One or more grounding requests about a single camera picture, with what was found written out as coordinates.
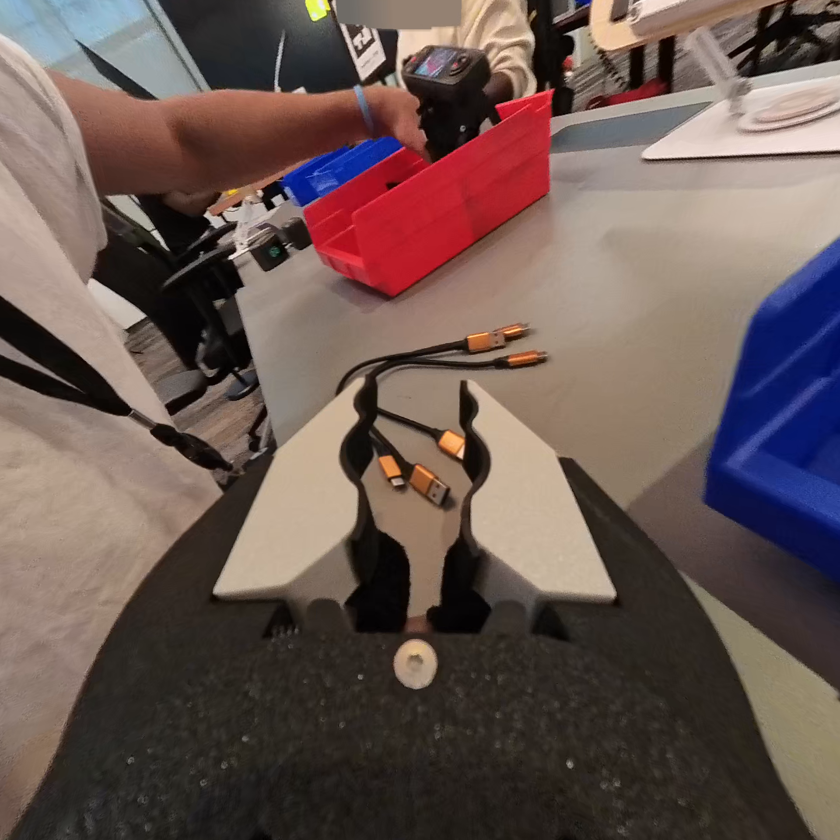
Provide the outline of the grey desk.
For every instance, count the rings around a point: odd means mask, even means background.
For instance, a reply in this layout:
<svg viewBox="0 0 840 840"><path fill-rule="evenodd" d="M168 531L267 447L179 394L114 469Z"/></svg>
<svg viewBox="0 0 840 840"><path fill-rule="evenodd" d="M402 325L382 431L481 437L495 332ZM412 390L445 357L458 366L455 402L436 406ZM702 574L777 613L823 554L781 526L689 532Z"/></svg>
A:
<svg viewBox="0 0 840 840"><path fill-rule="evenodd" d="M711 99L690 91L551 130ZM480 384L585 471L690 580L769 751L838 838L838 586L706 507L707 452L761 301L838 236L838 156L649 163L552 154L550 193L393 300L309 248L244 267L239 306L278 442L353 363L527 322L549 362Z"/></svg>

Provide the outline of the person's left hand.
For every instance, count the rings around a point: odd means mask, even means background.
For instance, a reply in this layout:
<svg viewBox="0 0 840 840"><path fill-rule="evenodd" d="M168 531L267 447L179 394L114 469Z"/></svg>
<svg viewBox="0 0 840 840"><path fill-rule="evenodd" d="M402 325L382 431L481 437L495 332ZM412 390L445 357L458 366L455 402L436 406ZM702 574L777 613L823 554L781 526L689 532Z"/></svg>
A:
<svg viewBox="0 0 840 840"><path fill-rule="evenodd" d="M432 161L427 137L420 124L420 102L399 87L372 86L364 90L367 132L371 139L390 137L426 163Z"/></svg>

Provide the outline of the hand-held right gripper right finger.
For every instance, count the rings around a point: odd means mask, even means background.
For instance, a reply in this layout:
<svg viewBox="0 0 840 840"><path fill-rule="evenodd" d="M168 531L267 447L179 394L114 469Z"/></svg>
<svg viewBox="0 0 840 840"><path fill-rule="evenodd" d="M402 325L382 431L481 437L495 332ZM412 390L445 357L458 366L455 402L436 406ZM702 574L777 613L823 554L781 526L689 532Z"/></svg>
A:
<svg viewBox="0 0 840 840"><path fill-rule="evenodd" d="M478 632L512 604L532 623L553 603L612 606L617 591L560 456L472 380L459 387L469 488L444 558L438 632Z"/></svg>

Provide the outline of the white tablet stand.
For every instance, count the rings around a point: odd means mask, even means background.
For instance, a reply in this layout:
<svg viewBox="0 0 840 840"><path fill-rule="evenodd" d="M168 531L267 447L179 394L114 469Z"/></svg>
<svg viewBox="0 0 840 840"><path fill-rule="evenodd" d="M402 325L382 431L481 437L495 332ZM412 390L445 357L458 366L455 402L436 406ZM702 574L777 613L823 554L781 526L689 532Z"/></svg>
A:
<svg viewBox="0 0 840 840"><path fill-rule="evenodd" d="M709 28L686 46L719 100L642 153L647 162L839 152L838 77L755 88L739 75Z"/></svg>

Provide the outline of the black office chair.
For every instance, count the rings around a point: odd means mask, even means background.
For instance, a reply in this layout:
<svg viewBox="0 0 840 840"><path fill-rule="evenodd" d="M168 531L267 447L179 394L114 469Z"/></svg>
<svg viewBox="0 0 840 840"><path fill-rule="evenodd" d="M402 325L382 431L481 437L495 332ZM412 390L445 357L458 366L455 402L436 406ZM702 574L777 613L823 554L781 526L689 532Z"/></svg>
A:
<svg viewBox="0 0 840 840"><path fill-rule="evenodd" d="M108 199L101 199L101 212L107 244L93 279L151 320L185 367L161 383L166 410L179 413L227 379L228 401L252 395L259 381L235 300L243 284L229 260L234 243L222 242L234 226L209 224L171 251Z"/></svg>

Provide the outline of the blue plastic bin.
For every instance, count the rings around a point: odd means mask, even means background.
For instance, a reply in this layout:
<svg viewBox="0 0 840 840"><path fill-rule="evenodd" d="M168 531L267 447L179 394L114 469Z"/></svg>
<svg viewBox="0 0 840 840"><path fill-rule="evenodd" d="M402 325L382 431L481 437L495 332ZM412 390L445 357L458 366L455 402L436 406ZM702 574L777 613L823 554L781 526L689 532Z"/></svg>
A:
<svg viewBox="0 0 840 840"><path fill-rule="evenodd" d="M704 501L839 581L838 239L754 313Z"/></svg>
<svg viewBox="0 0 840 840"><path fill-rule="evenodd" d="M402 148L393 138L367 140L316 156L284 175L280 183L296 206L306 207Z"/></svg>

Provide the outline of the person's left forearm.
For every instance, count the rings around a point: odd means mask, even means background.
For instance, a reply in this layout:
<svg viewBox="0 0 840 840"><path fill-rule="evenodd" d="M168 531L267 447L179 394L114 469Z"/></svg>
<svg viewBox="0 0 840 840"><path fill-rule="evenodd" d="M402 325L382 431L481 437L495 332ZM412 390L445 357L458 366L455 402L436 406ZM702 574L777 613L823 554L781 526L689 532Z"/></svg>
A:
<svg viewBox="0 0 840 840"><path fill-rule="evenodd" d="M100 194L221 191L259 181L383 129L396 90L212 91L143 101L50 71L80 129Z"/></svg>

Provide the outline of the black white printed sign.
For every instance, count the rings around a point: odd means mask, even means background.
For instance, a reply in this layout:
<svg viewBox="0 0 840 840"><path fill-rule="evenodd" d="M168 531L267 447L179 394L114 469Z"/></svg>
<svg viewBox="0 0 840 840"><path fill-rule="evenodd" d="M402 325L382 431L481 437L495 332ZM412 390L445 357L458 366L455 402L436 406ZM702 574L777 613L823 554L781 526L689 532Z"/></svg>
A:
<svg viewBox="0 0 840 840"><path fill-rule="evenodd" d="M357 24L339 24L339 27L359 79L366 81L373 77L386 63L378 30Z"/></svg>

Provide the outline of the red plastic bin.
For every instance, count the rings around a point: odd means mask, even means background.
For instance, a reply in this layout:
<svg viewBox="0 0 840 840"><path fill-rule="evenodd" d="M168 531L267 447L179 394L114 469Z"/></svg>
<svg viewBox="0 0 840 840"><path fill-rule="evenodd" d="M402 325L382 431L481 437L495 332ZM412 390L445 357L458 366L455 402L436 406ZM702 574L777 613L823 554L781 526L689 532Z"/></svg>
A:
<svg viewBox="0 0 840 840"><path fill-rule="evenodd" d="M551 91L435 163L399 150L303 209L321 262L396 298L550 190Z"/></svg>

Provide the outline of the dark grey desk pad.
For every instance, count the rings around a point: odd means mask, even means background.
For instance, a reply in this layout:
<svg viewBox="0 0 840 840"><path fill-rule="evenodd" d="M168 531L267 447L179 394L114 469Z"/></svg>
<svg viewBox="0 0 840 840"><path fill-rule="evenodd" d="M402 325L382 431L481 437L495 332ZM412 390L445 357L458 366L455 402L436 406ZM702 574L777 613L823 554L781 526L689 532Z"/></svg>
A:
<svg viewBox="0 0 840 840"><path fill-rule="evenodd" d="M625 114L581 122L559 129L550 143L551 154L649 146L709 107L696 102L674 108Z"/></svg>

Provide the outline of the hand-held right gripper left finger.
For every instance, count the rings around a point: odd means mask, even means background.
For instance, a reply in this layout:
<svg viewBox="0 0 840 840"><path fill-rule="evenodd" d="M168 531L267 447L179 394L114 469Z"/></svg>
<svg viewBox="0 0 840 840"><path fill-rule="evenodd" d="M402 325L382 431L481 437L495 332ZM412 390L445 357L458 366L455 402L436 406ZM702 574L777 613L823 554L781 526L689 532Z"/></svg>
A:
<svg viewBox="0 0 840 840"><path fill-rule="evenodd" d="M362 480L376 414L375 379L357 380L277 448L214 598L282 602L295 620L332 602L359 632L404 629L410 563Z"/></svg>

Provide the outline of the person in white shirt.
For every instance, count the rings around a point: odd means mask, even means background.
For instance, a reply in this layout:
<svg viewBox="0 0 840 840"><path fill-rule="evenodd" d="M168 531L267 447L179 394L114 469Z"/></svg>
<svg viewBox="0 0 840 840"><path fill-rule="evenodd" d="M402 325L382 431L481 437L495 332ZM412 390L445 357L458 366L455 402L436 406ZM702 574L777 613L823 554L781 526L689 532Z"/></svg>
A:
<svg viewBox="0 0 840 840"><path fill-rule="evenodd" d="M6 37L1 89L2 299L166 422L88 290L106 229L77 123L46 71ZM3 835L46 774L124 605L218 496L209 473L132 420L2 380Z"/></svg>

